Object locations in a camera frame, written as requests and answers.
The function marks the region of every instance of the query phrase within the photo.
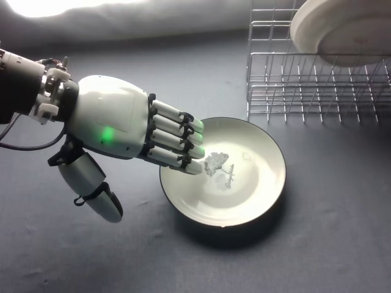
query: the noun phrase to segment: white plate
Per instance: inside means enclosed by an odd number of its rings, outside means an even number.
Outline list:
[[[390,54],[390,28],[390,0],[308,0],[292,20],[291,39],[306,54]],[[361,66],[380,59],[340,56],[335,64]]]
[[[188,218],[211,226],[235,226],[264,214],[285,184],[285,161],[262,129],[234,118],[203,120],[206,155],[201,175],[160,168],[168,200]]]

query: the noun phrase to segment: gray fabric surface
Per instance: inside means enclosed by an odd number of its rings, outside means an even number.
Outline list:
[[[199,118],[245,118],[245,39],[71,51],[69,69],[76,80],[130,81]],[[110,224],[75,207],[48,167],[60,145],[0,150],[0,292],[390,292],[390,128],[318,117],[252,122],[281,147],[287,183],[272,213],[228,233],[178,215],[157,166],[92,154],[123,205],[123,221]],[[61,127],[23,117],[4,141],[43,143]]]

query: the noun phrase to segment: black forearm cylinder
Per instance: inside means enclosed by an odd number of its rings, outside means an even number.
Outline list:
[[[39,94],[45,66],[0,49],[0,124],[13,113],[28,115]]]

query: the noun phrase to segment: metal wire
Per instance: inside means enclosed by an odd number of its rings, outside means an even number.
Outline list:
[[[252,1],[247,55],[247,119],[266,114],[267,121],[282,114],[299,114],[305,122],[316,114],[340,121],[355,117],[391,116],[390,55],[318,55],[300,54],[290,40],[290,24],[304,0],[274,0],[267,9]],[[359,64],[363,57],[378,62],[363,67],[337,67],[339,57],[352,58]],[[323,58],[334,60],[326,63]]]

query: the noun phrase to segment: robotic arm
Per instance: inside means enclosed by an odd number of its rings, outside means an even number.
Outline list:
[[[75,205],[87,203],[110,222],[122,219],[106,175],[84,149],[117,159],[137,157],[188,174],[202,172],[195,161],[205,155],[200,120],[116,78],[89,76],[77,83],[67,63],[67,58],[33,62],[0,49],[0,123],[10,123],[14,113],[43,125],[65,123],[65,143],[48,163],[58,166],[79,195]],[[55,67],[47,69],[47,64]]]

